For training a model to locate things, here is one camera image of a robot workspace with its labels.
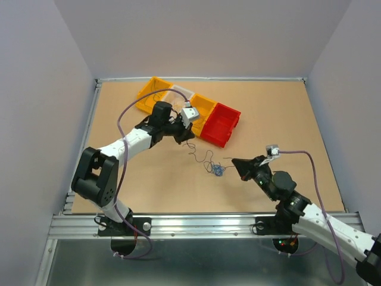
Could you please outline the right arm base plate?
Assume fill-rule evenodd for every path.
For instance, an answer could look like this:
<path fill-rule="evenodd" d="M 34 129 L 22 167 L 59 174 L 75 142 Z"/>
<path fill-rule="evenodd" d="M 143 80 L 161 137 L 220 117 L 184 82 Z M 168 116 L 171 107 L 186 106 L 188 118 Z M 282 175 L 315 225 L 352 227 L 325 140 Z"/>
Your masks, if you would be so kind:
<path fill-rule="evenodd" d="M 278 222 L 275 216 L 257 216 L 250 228 L 254 235 L 274 236 L 273 248 L 269 248 L 269 250 L 282 256 L 304 256 L 311 253 L 317 246 L 313 244 L 308 250 L 299 251 L 298 234 L 292 230 L 290 225 Z"/>

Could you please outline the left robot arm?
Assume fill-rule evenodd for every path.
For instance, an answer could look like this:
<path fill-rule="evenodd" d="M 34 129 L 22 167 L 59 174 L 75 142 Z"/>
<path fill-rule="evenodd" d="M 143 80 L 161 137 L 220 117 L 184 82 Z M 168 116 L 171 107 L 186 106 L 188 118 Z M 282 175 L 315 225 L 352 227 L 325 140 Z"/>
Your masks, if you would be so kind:
<path fill-rule="evenodd" d="M 170 103 L 156 102 L 152 113 L 137 124 L 127 135 L 122 133 L 115 142 L 95 149 L 83 150 L 71 182 L 71 190 L 91 201 L 112 220 L 112 228 L 120 235 L 132 230 L 132 214 L 118 198 L 119 168 L 126 171 L 127 162 L 137 154 L 152 148 L 165 136 L 172 136 L 181 144 L 195 137 L 193 122 L 199 118 L 198 110 L 189 101 L 176 115 L 171 116 Z"/>

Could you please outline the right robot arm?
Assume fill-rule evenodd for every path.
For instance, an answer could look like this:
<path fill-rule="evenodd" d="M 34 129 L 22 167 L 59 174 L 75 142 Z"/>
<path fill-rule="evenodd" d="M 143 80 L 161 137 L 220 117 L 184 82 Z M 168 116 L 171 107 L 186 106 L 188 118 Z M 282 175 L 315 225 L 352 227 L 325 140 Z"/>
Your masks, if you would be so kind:
<path fill-rule="evenodd" d="M 337 253 L 371 285 L 380 285 L 380 237 L 361 232 L 325 213 L 296 190 L 296 182 L 285 171 L 272 171 L 270 158 L 234 158 L 232 163 L 243 181 L 253 180 L 271 201 L 277 202 L 274 226 L 305 235 Z"/>

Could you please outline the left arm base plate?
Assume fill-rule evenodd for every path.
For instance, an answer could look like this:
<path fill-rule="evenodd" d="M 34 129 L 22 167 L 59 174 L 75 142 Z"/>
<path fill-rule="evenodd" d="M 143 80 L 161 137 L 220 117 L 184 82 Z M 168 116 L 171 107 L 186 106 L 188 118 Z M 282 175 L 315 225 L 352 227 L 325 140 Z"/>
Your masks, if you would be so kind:
<path fill-rule="evenodd" d="M 152 219 L 150 217 L 130 217 L 130 223 L 134 228 L 141 231 L 148 237 L 151 234 Z M 133 251 L 136 250 L 138 232 L 127 226 L 124 222 L 118 223 L 105 216 L 97 215 L 93 221 L 98 226 L 99 237 L 110 238 L 110 247 L 113 255 L 121 259 L 134 259 Z"/>

